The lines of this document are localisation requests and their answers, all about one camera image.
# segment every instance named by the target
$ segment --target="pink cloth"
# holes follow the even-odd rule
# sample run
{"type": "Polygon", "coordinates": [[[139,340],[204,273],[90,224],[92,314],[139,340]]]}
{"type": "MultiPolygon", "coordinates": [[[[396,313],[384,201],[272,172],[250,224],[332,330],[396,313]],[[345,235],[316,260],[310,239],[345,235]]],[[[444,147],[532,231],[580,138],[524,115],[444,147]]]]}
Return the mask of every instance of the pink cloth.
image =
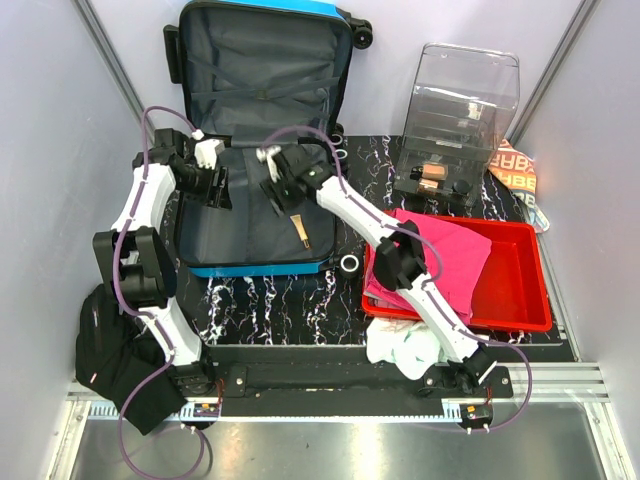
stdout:
{"type": "MultiPolygon", "coordinates": [[[[478,283],[489,252],[491,240],[454,223],[439,220],[429,215],[394,210],[391,215],[400,222],[411,220],[418,226],[420,235],[429,240],[440,253],[444,269],[436,281],[436,287],[449,302],[465,325],[471,321],[471,298],[478,283]]],[[[435,256],[424,247],[428,271],[435,274],[438,264],[435,256]]],[[[380,300],[413,311],[411,305],[395,292],[384,288],[372,275],[375,252],[369,250],[370,261],[365,275],[365,291],[380,300]]]]}

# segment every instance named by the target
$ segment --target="metal floor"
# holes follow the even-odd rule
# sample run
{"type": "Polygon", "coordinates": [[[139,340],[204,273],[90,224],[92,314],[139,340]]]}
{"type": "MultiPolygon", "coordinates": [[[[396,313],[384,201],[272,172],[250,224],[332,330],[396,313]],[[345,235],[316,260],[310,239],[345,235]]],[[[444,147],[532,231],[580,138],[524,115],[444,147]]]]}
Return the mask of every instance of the metal floor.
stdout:
{"type": "MultiPolygon", "coordinates": [[[[507,405],[496,408],[498,420],[513,412],[507,405]]],[[[180,474],[198,453],[197,440],[185,432],[151,440],[125,427],[128,451],[147,445],[133,460],[150,474],[180,474]]],[[[205,455],[194,479],[604,478],[586,416],[576,404],[533,404],[512,426],[470,437],[409,424],[220,422],[205,432],[214,462],[207,472],[205,455]]],[[[72,478],[139,478],[120,460],[115,421],[87,423],[72,478]]]]}

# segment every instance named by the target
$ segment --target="cable connector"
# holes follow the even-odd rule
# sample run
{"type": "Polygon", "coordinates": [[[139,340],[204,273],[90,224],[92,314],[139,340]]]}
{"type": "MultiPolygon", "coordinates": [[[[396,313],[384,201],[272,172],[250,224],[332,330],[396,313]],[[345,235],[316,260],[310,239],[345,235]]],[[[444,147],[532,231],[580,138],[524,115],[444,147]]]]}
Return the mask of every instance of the cable connector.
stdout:
{"type": "Polygon", "coordinates": [[[184,423],[181,423],[180,430],[184,430],[185,428],[189,429],[189,431],[191,432],[191,435],[196,433],[196,427],[194,425],[185,425],[184,423]]]}
{"type": "Polygon", "coordinates": [[[191,132],[191,138],[193,138],[196,142],[199,142],[204,138],[204,133],[202,130],[197,129],[194,132],[191,132]]]}
{"type": "Polygon", "coordinates": [[[460,405],[460,416],[462,421],[459,425],[467,434],[470,435],[474,430],[481,432],[482,429],[491,433],[489,425],[493,421],[493,407],[490,404],[460,405]]]}
{"type": "Polygon", "coordinates": [[[196,143],[196,162],[200,168],[213,170],[218,163],[218,155],[224,150],[222,140],[210,138],[196,143]]]}

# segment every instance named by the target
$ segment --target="red plastic tray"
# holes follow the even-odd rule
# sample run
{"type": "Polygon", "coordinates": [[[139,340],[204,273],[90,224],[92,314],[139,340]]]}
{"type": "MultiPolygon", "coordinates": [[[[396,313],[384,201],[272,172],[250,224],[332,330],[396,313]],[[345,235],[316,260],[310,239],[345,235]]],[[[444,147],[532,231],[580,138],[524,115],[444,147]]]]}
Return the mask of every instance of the red plastic tray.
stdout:
{"type": "MultiPolygon", "coordinates": [[[[546,332],[551,328],[551,310],[533,227],[525,223],[436,217],[491,240],[491,253],[473,291],[470,326],[525,332],[546,332]]],[[[365,254],[365,271],[368,263],[369,248],[365,254]]],[[[381,308],[375,303],[374,299],[362,295],[362,308],[368,315],[420,319],[413,311],[381,308]]]]}

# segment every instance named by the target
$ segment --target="black knob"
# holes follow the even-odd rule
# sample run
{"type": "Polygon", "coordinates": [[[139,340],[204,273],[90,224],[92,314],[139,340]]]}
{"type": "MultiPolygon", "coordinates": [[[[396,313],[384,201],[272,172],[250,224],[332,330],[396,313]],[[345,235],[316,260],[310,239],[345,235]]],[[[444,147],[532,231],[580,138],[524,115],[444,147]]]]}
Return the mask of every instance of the black knob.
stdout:
{"type": "Polygon", "coordinates": [[[453,191],[460,195],[466,195],[471,191],[471,184],[466,180],[456,180],[453,182],[453,191]]]}

